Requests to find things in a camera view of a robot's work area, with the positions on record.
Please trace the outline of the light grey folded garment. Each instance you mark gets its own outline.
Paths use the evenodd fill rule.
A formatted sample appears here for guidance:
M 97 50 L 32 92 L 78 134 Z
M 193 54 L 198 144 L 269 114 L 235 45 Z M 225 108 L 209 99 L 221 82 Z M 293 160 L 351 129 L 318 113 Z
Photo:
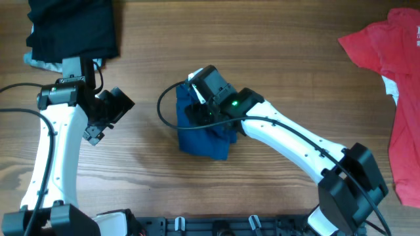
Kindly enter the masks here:
M 67 67 L 66 67 L 66 66 L 63 66 L 62 63 L 44 62 L 41 60 L 34 60 L 32 58 L 32 51 L 25 53 L 23 56 L 23 59 L 24 59 L 25 64 L 35 67 L 35 68 L 46 69 L 46 70 L 55 71 L 58 73 L 63 73 L 63 71 L 70 71 L 69 64 L 67 64 Z M 81 58 L 80 65 L 82 66 L 84 62 L 89 62 L 89 61 L 93 63 L 94 70 L 97 70 L 98 68 L 101 68 L 104 65 L 104 59 L 101 59 L 101 58 L 97 58 L 97 59 Z

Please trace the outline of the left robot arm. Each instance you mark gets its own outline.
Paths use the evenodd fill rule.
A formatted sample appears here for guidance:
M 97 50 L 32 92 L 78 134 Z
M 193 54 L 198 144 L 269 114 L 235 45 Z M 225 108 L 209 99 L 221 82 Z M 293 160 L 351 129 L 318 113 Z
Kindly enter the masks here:
M 3 216 L 4 235 L 142 235 L 129 209 L 94 218 L 79 210 L 76 177 L 82 140 L 96 145 L 134 102 L 119 88 L 96 86 L 99 65 L 80 57 L 62 61 L 62 78 L 41 86 L 39 146 L 28 190 L 17 212 Z

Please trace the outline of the blue polo shirt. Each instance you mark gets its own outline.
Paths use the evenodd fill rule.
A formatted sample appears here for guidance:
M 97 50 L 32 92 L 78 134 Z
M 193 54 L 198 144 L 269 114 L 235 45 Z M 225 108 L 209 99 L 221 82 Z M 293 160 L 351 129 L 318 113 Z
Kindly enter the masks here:
M 177 125 L 180 127 L 193 127 L 184 109 L 198 101 L 195 92 L 189 92 L 186 85 L 176 88 L 177 95 Z M 231 144 L 238 140 L 235 130 L 215 126 L 197 130 L 178 130 L 179 149 L 190 155 L 210 157 L 216 161 L 225 161 L 228 158 Z

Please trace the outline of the black folded garment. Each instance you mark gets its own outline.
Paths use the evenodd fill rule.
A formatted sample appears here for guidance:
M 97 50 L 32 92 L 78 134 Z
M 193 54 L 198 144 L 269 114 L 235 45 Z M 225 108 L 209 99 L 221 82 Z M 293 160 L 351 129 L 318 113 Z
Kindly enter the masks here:
M 112 59 L 119 55 L 111 0 L 29 0 L 33 31 L 26 39 L 32 58 Z

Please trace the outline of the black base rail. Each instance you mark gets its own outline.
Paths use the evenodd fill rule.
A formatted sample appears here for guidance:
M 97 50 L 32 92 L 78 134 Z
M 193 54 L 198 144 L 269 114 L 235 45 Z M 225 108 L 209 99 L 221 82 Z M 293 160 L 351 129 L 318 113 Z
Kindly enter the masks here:
M 159 236 L 299 236 L 317 235 L 304 215 L 241 218 L 141 217 L 142 235 Z

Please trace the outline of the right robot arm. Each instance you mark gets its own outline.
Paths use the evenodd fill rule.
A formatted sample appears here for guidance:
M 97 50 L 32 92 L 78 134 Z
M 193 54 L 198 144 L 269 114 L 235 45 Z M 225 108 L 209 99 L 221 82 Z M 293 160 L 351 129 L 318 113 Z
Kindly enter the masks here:
M 240 132 L 275 149 L 312 179 L 319 203 L 307 224 L 317 234 L 354 235 L 371 214 L 383 218 L 378 205 L 389 191 L 366 146 L 347 148 L 315 135 L 250 88 L 237 91 L 214 66 L 191 73 L 185 85 L 198 96 L 185 109 L 194 127 Z

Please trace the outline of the white garment under red shirt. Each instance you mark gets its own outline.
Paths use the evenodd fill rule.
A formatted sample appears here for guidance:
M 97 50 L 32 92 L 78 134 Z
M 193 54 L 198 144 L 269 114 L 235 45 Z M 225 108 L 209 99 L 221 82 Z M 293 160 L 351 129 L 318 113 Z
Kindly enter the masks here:
M 392 96 L 395 105 L 398 105 L 398 99 L 399 99 L 399 91 L 398 91 L 398 86 L 396 84 L 396 82 L 394 82 L 393 80 L 382 76 L 382 80 L 385 84 L 385 92 L 387 95 Z

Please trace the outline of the red t-shirt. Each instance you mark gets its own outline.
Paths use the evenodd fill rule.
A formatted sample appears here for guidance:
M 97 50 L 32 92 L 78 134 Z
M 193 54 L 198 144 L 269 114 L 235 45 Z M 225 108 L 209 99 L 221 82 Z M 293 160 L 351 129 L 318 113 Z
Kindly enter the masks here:
M 419 11 L 391 9 L 385 21 L 340 37 L 338 42 L 358 67 L 398 86 L 388 156 L 399 200 L 419 207 Z

